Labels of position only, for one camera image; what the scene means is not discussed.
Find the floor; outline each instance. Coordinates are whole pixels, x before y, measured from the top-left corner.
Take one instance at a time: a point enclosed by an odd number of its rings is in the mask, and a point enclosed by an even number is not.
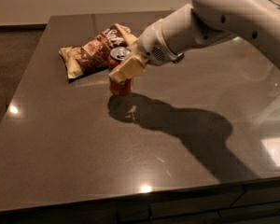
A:
[[[0,122],[43,30],[0,31]]]

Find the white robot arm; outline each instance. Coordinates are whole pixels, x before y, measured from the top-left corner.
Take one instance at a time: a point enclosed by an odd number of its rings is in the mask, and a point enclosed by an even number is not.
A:
[[[280,0],[274,2],[192,0],[192,5],[148,26],[139,36],[137,53],[153,65],[178,63],[188,49],[240,36],[280,66]]]

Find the glossy table surface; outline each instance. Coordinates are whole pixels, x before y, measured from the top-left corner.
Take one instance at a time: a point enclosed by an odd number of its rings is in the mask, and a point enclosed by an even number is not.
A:
[[[0,125],[0,211],[280,177],[280,70],[242,39],[149,66],[127,97],[107,71],[67,83],[59,48],[166,14],[50,19]]]

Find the can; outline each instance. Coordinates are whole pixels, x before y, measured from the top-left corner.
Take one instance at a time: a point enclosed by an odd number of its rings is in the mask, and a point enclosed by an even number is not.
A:
[[[131,51],[125,47],[117,47],[111,50],[108,56],[109,72],[111,72],[116,66],[120,65],[121,62]],[[127,79],[121,83],[117,83],[112,78],[110,80],[110,91],[111,93],[118,96],[125,96],[131,93],[133,80]]]

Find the can lid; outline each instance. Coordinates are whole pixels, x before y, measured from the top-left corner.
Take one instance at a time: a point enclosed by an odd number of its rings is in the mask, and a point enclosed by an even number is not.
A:
[[[123,61],[130,53],[130,49],[127,49],[125,47],[117,47],[111,50],[110,55],[116,60]]]

